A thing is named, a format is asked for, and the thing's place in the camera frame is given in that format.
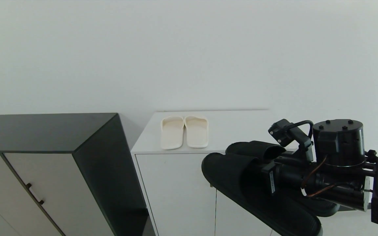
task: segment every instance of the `cabinet handle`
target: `cabinet handle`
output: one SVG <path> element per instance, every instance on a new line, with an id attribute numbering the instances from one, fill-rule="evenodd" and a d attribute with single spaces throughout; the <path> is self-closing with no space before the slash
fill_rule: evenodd
<path id="1" fill-rule="evenodd" d="M 36 199 L 37 201 L 37 198 L 36 198 L 36 194 L 34 193 L 34 191 L 31 189 L 32 187 L 32 184 L 31 183 L 28 183 L 26 184 L 26 187 L 27 189 L 30 191 L 30 193 L 33 195 L 33 197 Z M 40 205 L 43 205 L 43 203 L 45 203 L 43 200 L 40 200 L 40 201 L 37 201 Z"/>

